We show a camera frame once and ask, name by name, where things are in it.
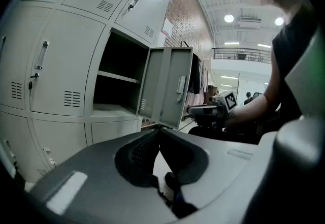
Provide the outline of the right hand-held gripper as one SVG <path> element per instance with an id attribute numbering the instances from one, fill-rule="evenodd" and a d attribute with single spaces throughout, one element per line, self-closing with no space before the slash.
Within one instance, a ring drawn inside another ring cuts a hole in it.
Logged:
<path id="1" fill-rule="evenodd" d="M 229 113 L 236 106 L 234 93 L 226 91 L 210 97 L 208 104 L 191 106 L 186 110 L 198 126 L 222 129 Z"/>

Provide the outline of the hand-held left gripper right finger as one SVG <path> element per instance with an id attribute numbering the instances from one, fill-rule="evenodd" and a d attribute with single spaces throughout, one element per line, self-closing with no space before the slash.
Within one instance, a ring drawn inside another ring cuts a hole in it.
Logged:
<path id="1" fill-rule="evenodd" d="M 178 218 L 243 218 L 260 174 L 261 145 L 221 141 L 162 129 L 160 150 L 177 187 Z"/>

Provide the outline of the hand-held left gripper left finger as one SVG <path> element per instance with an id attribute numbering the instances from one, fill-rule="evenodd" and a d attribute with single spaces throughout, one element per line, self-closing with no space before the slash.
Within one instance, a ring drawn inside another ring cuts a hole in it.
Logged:
<path id="1" fill-rule="evenodd" d="M 156 187 L 138 187 L 116 169 L 115 154 L 147 132 L 84 148 L 41 178 L 28 194 L 51 223 L 169 224 L 177 220 Z"/>

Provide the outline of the grey locker door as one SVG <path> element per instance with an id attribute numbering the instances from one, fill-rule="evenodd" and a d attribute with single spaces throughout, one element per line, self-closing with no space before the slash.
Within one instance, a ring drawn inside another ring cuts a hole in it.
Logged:
<path id="1" fill-rule="evenodd" d="M 179 129 L 189 86 L 193 50 L 190 47 L 150 48 L 136 114 Z"/>

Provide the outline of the grey metal locker cabinet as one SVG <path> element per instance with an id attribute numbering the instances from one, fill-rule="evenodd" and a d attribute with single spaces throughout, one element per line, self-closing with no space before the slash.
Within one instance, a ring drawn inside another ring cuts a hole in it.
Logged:
<path id="1" fill-rule="evenodd" d="M 12 0 L 0 22 L 0 143 L 24 181 L 140 131 L 141 81 L 168 2 Z"/>

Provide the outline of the person's right forearm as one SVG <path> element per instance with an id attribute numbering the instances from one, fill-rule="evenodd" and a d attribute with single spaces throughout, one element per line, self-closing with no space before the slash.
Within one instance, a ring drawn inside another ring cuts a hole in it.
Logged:
<path id="1" fill-rule="evenodd" d="M 276 110 L 280 104 L 280 90 L 269 85 L 264 94 L 243 107 L 231 111 L 224 122 L 225 127 L 257 121 Z"/>

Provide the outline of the rack of hanging clothes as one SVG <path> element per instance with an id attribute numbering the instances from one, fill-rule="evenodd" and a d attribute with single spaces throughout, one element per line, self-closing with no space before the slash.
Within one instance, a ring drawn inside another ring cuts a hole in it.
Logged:
<path id="1" fill-rule="evenodd" d="M 199 105 L 204 105 L 209 102 L 211 96 L 215 94 L 215 84 L 213 78 L 211 77 L 211 69 L 209 68 L 209 63 L 206 59 L 202 60 L 201 66 L 201 86 L 200 86 L 200 96 Z"/>

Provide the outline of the dark hanging jacket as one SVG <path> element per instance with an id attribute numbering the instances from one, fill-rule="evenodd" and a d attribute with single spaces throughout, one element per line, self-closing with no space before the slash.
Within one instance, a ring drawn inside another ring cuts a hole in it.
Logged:
<path id="1" fill-rule="evenodd" d="M 193 94 L 200 93 L 200 78 L 200 60 L 196 54 L 193 54 L 188 92 Z"/>

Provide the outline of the metal balcony railing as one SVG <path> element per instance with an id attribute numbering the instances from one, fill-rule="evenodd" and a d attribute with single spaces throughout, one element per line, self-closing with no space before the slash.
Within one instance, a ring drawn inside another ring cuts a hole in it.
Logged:
<path id="1" fill-rule="evenodd" d="M 253 48 L 213 48 L 214 59 L 246 60 L 262 63 L 271 63 L 270 50 L 258 50 Z"/>

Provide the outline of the person's black sleeveless top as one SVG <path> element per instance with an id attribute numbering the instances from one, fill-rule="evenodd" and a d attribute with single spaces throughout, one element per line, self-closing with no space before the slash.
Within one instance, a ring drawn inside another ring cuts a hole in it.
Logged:
<path id="1" fill-rule="evenodd" d="M 315 12 L 301 6 L 290 23 L 284 25 L 280 33 L 272 41 L 280 77 L 278 101 L 280 104 L 279 122 L 281 126 L 298 119 L 302 114 L 292 91 L 285 81 L 285 77 L 304 54 L 317 27 L 318 21 Z"/>

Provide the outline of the white wall poster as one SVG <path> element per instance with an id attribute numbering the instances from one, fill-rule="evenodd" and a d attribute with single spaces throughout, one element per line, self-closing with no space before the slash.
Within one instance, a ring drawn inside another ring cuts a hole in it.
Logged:
<path id="1" fill-rule="evenodd" d="M 173 24 L 169 21 L 168 18 L 165 18 L 161 32 L 167 37 L 171 37 L 173 33 Z"/>

